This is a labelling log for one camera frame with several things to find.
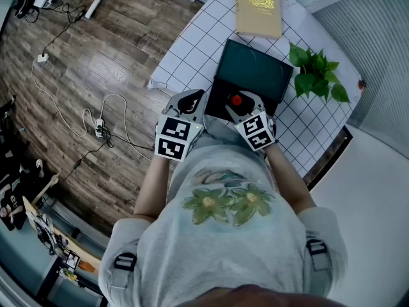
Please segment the potted green plant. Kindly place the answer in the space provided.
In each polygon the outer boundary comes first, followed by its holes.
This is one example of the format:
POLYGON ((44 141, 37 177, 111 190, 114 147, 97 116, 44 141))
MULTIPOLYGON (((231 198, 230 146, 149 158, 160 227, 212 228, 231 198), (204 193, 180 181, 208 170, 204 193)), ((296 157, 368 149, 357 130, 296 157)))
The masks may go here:
POLYGON ((313 93, 323 97, 325 101, 330 97, 340 103, 351 102, 345 87, 334 73, 339 62, 328 61, 323 49, 315 53, 311 48, 303 50, 290 43, 289 61, 300 69, 300 73, 294 79, 297 97, 305 95, 309 98, 310 93, 313 93))

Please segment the wooden desk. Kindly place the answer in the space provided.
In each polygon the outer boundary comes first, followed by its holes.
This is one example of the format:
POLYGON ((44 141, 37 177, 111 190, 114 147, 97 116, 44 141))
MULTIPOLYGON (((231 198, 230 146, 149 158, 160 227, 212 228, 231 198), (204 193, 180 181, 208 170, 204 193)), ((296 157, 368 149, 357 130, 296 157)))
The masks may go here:
POLYGON ((59 173, 51 176, 45 187, 37 194, 35 199, 30 203, 23 197, 24 207, 26 210, 26 215, 29 219, 30 225, 35 230, 37 227, 41 227, 45 230, 46 234, 49 236, 50 247, 58 255, 62 255, 64 252, 73 251, 79 256, 80 260, 90 263, 95 268, 94 275, 98 275, 101 258, 97 257, 90 250, 85 248, 72 236, 67 235, 65 232, 61 231, 58 226, 54 226, 52 219, 46 213, 42 212, 38 207, 37 203, 43 198, 43 195, 47 192, 49 188, 56 185, 59 182, 59 173))

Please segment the grey flower print shirt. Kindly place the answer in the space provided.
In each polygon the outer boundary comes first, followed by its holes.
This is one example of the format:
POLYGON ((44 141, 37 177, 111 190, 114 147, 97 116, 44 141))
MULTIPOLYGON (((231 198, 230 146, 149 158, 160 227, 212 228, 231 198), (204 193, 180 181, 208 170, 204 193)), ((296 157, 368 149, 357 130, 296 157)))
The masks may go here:
POLYGON ((154 222, 116 222, 98 284, 113 307, 330 307, 347 268, 336 214, 295 214, 267 156, 203 138, 154 222))

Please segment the person's right forearm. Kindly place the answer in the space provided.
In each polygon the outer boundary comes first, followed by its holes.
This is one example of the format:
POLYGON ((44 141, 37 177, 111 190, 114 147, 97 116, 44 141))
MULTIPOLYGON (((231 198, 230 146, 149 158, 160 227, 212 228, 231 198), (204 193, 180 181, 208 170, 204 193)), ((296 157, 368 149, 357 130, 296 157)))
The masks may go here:
POLYGON ((316 207, 312 196, 296 169, 281 151, 277 143, 265 148, 281 196, 288 202, 295 214, 316 207))

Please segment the person's left forearm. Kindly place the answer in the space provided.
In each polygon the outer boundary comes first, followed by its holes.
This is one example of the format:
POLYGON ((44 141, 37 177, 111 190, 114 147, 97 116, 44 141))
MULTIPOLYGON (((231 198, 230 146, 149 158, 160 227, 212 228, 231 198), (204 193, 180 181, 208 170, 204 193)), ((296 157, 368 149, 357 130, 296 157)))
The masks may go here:
POLYGON ((134 218, 154 222, 166 206, 169 159, 154 155, 134 207, 134 218))

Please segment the dark green box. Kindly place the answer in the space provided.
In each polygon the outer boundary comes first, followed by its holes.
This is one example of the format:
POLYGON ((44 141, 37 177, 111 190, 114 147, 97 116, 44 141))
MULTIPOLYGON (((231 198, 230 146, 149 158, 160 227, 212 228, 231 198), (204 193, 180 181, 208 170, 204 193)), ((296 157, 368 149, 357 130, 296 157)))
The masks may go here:
POLYGON ((258 95, 273 116, 282 102, 293 67, 252 47, 227 40, 213 79, 205 114, 231 122, 225 105, 240 91, 258 95))

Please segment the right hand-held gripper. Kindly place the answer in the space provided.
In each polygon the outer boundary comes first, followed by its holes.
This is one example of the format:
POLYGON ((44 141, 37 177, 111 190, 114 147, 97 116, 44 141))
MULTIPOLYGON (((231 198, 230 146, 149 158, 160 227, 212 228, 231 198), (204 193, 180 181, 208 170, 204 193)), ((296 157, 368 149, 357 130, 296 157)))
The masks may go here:
POLYGON ((240 94, 247 115, 240 116, 230 106, 225 105, 235 129, 254 152, 275 143, 274 122, 267 116, 262 99, 250 91, 240 90, 240 94))

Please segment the small red object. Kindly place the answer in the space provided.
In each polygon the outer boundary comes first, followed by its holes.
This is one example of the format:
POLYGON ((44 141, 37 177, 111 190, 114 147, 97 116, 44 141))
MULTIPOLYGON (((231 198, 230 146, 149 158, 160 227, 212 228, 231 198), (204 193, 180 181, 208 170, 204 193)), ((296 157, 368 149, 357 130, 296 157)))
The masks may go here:
POLYGON ((241 108, 245 106, 247 98, 240 92, 232 93, 228 96, 227 105, 232 108, 241 108))

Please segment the person's grey trousers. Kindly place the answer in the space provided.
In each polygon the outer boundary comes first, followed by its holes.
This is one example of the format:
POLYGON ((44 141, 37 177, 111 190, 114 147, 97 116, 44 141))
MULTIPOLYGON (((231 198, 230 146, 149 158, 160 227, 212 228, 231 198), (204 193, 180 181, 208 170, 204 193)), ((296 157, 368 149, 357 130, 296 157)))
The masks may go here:
POLYGON ((219 140, 225 145, 237 145, 252 151, 244 138, 235 129, 231 129, 218 118, 204 115, 203 123, 203 133, 209 134, 213 139, 219 140))

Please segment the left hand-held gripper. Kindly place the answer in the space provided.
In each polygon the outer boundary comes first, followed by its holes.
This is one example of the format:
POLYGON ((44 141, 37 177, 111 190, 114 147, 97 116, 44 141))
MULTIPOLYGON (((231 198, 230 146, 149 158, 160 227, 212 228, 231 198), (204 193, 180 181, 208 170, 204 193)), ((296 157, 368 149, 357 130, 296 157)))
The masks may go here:
POLYGON ((187 90, 171 97, 156 126, 155 155, 185 160, 204 130, 206 99, 204 90, 187 90))

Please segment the glass partition with blinds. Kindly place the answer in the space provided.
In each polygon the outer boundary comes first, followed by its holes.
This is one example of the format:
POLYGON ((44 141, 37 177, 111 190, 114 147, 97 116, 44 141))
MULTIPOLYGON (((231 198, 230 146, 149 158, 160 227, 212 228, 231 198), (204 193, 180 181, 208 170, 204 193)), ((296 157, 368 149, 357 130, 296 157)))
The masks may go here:
POLYGON ((409 159, 409 0, 341 0, 314 16, 366 84, 348 123, 409 159))

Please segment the black chair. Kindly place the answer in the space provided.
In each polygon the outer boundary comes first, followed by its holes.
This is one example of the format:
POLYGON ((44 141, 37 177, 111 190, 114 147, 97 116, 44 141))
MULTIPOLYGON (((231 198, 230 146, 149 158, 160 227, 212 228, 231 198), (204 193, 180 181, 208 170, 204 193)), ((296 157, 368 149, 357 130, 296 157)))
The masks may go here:
POLYGON ((0 158, 6 157, 10 152, 19 164, 27 166, 29 142, 22 139, 14 124, 16 100, 17 96, 12 95, 10 100, 0 107, 0 158))

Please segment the yellow hardcover book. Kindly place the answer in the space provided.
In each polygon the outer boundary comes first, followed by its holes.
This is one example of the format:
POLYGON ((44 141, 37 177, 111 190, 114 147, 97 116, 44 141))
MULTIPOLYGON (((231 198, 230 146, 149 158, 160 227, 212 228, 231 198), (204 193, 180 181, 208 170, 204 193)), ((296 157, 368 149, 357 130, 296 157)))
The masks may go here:
POLYGON ((280 38, 280 0, 236 0, 236 32, 248 36, 280 38))

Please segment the white checkered tablecloth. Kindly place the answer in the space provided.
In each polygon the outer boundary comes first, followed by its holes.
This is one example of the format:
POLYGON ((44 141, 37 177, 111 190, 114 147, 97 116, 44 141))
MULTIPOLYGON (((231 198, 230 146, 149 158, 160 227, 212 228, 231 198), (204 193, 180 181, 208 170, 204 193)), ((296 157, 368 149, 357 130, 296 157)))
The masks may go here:
POLYGON ((179 93, 209 90, 227 39, 249 45, 288 62, 289 44, 323 49, 329 61, 339 62, 335 75, 345 87, 350 103, 325 101, 316 95, 297 97, 290 86, 275 112, 277 136, 291 163, 305 175, 324 154, 355 109, 361 92, 360 74, 328 32, 297 0, 281 0, 282 36, 276 40, 238 36, 235 0, 201 0, 204 5, 179 34, 148 83, 150 88, 179 93))

